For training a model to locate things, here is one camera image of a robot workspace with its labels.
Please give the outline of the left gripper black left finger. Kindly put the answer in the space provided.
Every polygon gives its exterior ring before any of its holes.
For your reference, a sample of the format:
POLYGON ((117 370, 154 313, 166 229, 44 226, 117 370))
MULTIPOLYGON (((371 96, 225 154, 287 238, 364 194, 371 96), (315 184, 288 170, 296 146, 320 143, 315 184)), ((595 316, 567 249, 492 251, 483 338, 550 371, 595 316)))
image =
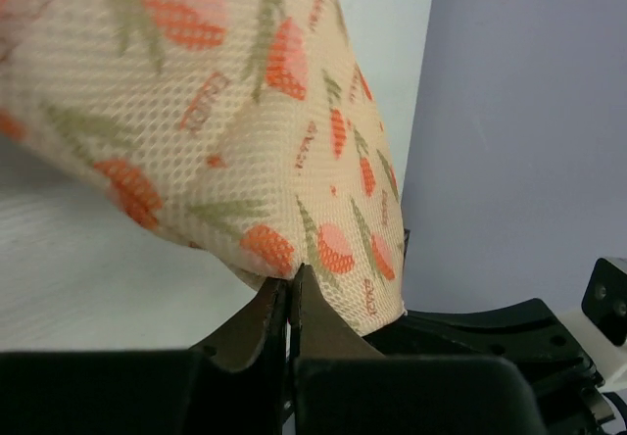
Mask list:
POLYGON ((188 349, 4 352, 4 434, 278 434, 287 285, 188 349))

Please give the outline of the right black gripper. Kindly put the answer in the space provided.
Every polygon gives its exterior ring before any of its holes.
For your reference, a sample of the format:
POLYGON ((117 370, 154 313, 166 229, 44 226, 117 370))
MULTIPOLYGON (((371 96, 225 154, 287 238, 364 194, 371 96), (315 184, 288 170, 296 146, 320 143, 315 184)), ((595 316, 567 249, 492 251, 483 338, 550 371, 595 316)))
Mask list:
POLYGON ((596 364, 540 299, 470 314, 408 311, 364 340, 387 356, 490 356, 514 363, 551 434, 602 434, 612 421, 596 364))

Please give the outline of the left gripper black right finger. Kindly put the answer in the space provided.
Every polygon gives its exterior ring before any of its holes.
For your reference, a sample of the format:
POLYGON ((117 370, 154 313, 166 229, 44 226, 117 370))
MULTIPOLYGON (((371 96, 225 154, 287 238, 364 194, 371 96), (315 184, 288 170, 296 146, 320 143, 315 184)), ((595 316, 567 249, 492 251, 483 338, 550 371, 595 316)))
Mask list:
POLYGON ((530 386, 496 357, 386 357, 323 298, 314 269, 292 284, 299 434, 544 434, 530 386))

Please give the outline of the peach patterned mesh laundry bag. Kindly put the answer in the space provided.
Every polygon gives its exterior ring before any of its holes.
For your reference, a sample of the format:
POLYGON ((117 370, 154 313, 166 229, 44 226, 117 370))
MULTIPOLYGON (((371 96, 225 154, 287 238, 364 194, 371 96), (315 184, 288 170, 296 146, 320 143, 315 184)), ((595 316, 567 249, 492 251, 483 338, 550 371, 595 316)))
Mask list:
POLYGON ((339 0, 1 0, 1 131, 242 281, 404 314, 383 121, 339 0))

